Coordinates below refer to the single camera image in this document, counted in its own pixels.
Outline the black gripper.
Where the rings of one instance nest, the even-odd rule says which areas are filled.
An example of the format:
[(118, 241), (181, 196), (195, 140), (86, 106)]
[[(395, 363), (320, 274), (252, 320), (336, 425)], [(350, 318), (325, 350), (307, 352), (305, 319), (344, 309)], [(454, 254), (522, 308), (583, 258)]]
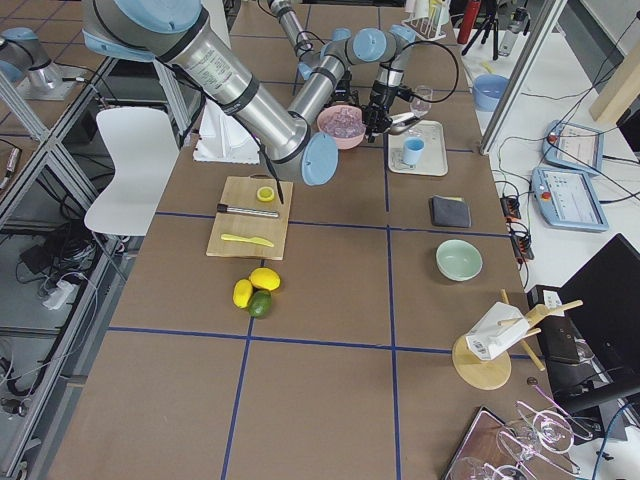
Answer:
[(369, 102), (361, 107), (365, 138), (368, 143), (373, 143), (376, 136), (385, 133), (390, 128), (392, 120), (389, 111), (398, 90), (398, 86), (389, 86), (382, 82), (373, 83)]
[(359, 105), (358, 91), (351, 86), (352, 73), (346, 71), (336, 84), (331, 96), (331, 104), (347, 104), (351, 106)]

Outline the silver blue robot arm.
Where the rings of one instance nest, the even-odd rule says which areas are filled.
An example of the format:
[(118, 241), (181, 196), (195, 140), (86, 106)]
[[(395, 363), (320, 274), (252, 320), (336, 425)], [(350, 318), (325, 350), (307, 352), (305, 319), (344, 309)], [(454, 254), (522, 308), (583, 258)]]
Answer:
[(351, 91), (351, 31), (340, 29), (338, 36), (318, 51), (312, 42), (313, 32), (304, 30), (290, 1), (268, 1), (274, 16), (286, 34), (298, 59), (298, 72), (305, 81), (290, 109), (300, 116), (318, 114), (334, 104), (359, 107), (358, 92)]
[(416, 38), (401, 25), (355, 35), (337, 30), (315, 55), (317, 63), (298, 95), (283, 107), (214, 32), (198, 1), (85, 1), (82, 7), (90, 50), (180, 68), (258, 140), (260, 162), (276, 179), (311, 186), (327, 183), (338, 166), (336, 142), (313, 130), (338, 81), (352, 66), (385, 63), (393, 69), (389, 87), (396, 89)]

